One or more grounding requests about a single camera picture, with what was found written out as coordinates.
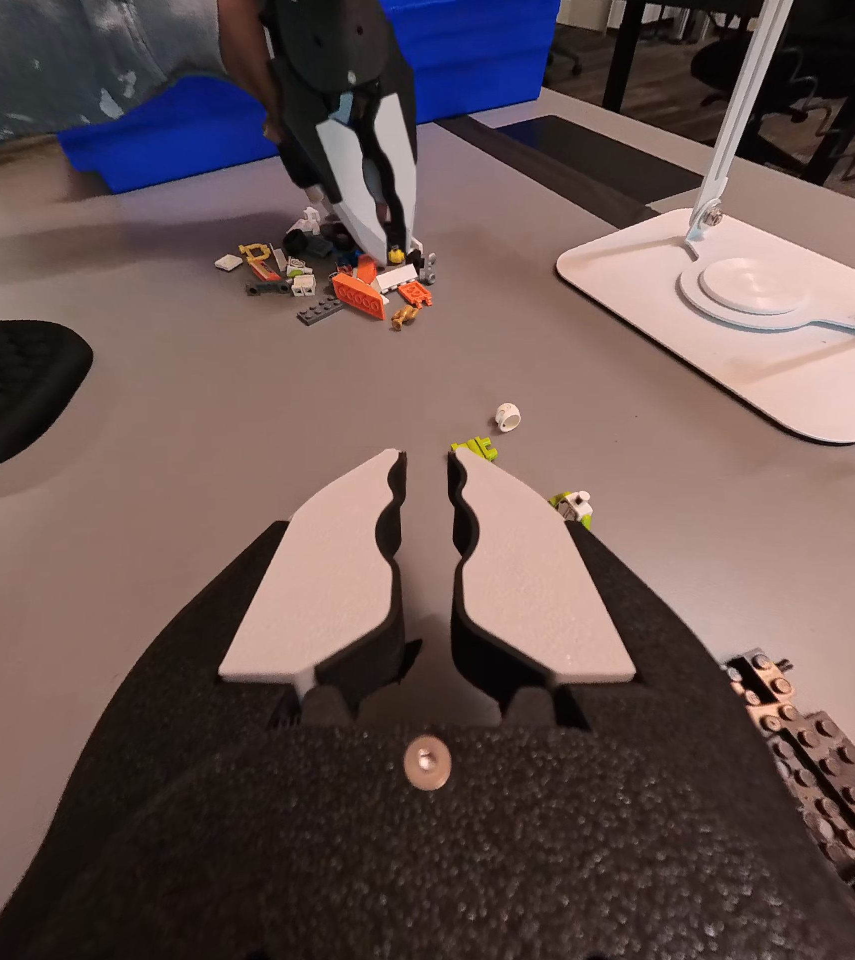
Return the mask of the green white lego minifigure torso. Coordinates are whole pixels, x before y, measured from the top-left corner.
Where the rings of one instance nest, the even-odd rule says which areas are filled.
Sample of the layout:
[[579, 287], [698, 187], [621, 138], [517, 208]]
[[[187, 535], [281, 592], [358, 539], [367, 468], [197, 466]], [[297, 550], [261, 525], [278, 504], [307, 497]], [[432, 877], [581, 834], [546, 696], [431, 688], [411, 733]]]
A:
[[591, 529], [594, 508], [587, 490], [565, 491], [549, 498], [548, 502], [565, 522], [577, 522], [586, 530]]

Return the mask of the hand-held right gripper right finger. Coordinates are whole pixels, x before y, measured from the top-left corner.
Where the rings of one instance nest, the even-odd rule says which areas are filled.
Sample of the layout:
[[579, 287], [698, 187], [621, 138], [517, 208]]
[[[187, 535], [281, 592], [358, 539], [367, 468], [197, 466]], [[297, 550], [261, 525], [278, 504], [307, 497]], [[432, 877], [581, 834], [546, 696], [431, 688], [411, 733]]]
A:
[[578, 551], [587, 530], [470, 450], [448, 453], [447, 482], [462, 675], [485, 691], [632, 682], [635, 663]]

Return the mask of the person's left hand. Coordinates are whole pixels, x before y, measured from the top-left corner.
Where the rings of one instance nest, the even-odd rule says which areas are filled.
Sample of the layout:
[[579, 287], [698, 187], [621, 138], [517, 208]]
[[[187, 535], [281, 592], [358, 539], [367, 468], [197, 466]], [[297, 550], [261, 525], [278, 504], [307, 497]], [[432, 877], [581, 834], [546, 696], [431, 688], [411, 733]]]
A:
[[276, 118], [279, 95], [270, 67], [260, 2], [218, 1], [220, 57], [228, 77]]

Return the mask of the white wire screen stand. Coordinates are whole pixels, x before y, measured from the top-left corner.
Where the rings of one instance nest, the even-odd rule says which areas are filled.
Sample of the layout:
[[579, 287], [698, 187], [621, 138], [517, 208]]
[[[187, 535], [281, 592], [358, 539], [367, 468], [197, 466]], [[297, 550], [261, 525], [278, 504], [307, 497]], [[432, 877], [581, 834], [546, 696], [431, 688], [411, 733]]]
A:
[[559, 277], [788, 432], [855, 444], [855, 269], [722, 211], [791, 1], [767, 1], [693, 208], [563, 252]]

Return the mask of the pile of lego pieces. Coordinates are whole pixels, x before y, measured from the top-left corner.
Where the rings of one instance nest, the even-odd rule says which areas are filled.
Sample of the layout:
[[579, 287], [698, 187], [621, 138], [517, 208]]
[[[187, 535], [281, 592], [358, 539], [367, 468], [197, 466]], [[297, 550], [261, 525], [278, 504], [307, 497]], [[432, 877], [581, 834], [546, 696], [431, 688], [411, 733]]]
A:
[[334, 215], [308, 205], [278, 244], [250, 243], [215, 259], [220, 273], [237, 273], [249, 297], [302, 300], [297, 319], [312, 327], [349, 310], [401, 331], [433, 305], [437, 255], [418, 239], [405, 252], [392, 247], [385, 266], [364, 253]]

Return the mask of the black textured oval pad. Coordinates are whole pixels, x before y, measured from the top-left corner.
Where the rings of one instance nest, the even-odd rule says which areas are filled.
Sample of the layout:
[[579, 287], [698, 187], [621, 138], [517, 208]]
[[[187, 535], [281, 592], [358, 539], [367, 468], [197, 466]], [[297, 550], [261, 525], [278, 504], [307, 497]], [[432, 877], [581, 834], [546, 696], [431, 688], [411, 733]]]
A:
[[43, 436], [94, 364], [74, 330], [38, 319], [0, 319], [0, 464]]

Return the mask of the black lego chassis piece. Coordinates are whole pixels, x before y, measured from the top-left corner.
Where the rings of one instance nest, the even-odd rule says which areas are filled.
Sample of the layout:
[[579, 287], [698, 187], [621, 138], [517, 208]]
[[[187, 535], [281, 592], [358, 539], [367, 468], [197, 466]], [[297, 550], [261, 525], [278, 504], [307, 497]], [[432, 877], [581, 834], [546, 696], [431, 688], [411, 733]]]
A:
[[760, 649], [723, 663], [809, 838], [846, 885], [855, 911], [855, 744], [825, 711], [798, 708], [786, 676], [791, 668]]

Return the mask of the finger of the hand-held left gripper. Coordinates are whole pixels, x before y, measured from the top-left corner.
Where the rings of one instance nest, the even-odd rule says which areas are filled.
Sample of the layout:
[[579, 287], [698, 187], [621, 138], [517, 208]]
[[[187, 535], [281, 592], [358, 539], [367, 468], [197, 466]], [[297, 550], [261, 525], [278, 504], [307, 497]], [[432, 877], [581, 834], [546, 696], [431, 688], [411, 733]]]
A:
[[333, 116], [316, 125], [330, 177], [325, 183], [334, 212], [365, 255], [379, 267], [399, 248], [399, 115], [375, 113], [356, 130]]
[[389, 219], [383, 225], [384, 249], [381, 259], [388, 258], [394, 249], [407, 254], [412, 246], [412, 235], [417, 205], [417, 130], [410, 123], [413, 87], [399, 90], [393, 78], [380, 79], [380, 180], [383, 203]]

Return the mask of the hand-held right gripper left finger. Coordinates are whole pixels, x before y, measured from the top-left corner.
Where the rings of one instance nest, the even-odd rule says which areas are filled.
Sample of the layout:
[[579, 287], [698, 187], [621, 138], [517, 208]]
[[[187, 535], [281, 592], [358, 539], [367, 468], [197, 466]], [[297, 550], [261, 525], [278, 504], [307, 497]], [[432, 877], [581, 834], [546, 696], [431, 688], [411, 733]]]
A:
[[287, 522], [218, 675], [233, 683], [378, 689], [405, 654], [401, 508], [407, 455], [386, 448]]

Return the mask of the person's left forearm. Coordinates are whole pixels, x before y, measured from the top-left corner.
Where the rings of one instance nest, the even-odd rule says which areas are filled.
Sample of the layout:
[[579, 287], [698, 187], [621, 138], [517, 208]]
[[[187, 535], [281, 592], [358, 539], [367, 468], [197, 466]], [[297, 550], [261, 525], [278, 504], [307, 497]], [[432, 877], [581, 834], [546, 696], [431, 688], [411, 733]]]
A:
[[122, 118], [225, 77], [216, 1], [0, 1], [0, 143]]

